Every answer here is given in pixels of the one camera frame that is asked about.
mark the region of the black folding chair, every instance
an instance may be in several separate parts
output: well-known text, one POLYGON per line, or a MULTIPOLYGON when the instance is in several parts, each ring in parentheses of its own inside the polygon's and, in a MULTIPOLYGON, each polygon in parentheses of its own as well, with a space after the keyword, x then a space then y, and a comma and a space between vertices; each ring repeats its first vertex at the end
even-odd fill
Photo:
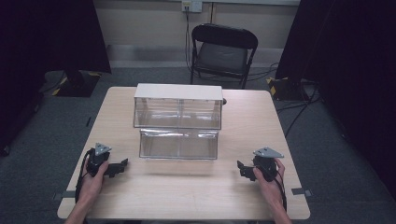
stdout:
POLYGON ((248 30, 205 23, 196 26, 191 33, 192 62, 191 82, 194 71, 240 79, 242 89, 248 80, 248 72, 259 41, 248 30), (202 46, 198 50, 197 42, 202 46))

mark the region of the handheld controller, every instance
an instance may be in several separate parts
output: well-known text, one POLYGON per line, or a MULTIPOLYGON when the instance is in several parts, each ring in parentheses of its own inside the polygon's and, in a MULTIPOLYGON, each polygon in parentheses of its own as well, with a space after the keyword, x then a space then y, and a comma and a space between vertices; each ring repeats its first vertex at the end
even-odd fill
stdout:
MULTIPOLYGON (((111 147, 96 143, 95 148, 92 148, 88 152, 90 157, 88 159, 86 169, 91 176, 96 176, 100 165, 102 165, 104 161, 108 160, 108 157, 110 156, 110 150, 111 147)), ((104 175, 114 177, 116 174, 123 173, 125 170, 125 166, 127 165, 128 159, 125 159, 120 163, 111 163, 108 165, 108 168, 105 171, 104 175)))
POLYGON ((284 156, 269 147, 258 149, 253 154, 256 155, 253 159, 254 166, 245 166, 241 161, 237 161, 241 176, 255 181, 256 176, 253 173, 253 168, 257 167, 262 171, 262 175, 267 182, 273 181, 277 175, 274 158, 283 158, 284 156))

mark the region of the stacked plastic storage box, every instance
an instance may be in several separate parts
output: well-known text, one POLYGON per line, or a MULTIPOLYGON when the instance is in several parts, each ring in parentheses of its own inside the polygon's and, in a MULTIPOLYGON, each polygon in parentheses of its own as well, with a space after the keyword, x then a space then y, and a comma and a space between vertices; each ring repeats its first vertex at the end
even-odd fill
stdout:
POLYGON ((220 86, 138 84, 134 126, 140 157, 215 160, 223 104, 220 86))

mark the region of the wooden table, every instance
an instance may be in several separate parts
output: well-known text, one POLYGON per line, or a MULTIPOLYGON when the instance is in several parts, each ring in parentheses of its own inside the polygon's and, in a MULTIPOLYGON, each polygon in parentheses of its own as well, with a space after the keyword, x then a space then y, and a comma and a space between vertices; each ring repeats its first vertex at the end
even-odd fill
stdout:
MULTIPOLYGON (((85 152, 96 142, 111 146, 109 162, 126 158, 124 173, 106 178, 88 218, 172 220, 272 219, 259 185, 240 176, 236 161, 251 165, 253 151, 271 147, 282 153, 291 219, 307 219, 310 211, 274 104, 267 91, 223 90, 219 158, 215 161, 146 160, 139 158, 139 130, 134 128, 134 87, 108 90, 67 190, 75 190, 85 152)), ((74 199, 58 210, 67 218, 74 199)))

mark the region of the chair backrest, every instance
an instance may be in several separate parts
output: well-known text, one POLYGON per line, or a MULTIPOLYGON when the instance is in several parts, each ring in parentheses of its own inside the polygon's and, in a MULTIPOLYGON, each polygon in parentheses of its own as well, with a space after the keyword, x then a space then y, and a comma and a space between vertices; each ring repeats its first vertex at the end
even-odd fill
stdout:
POLYGON ((248 30, 212 23, 196 26, 192 30, 191 38, 194 45, 195 41, 199 41, 254 51, 259 44, 257 37, 248 30))

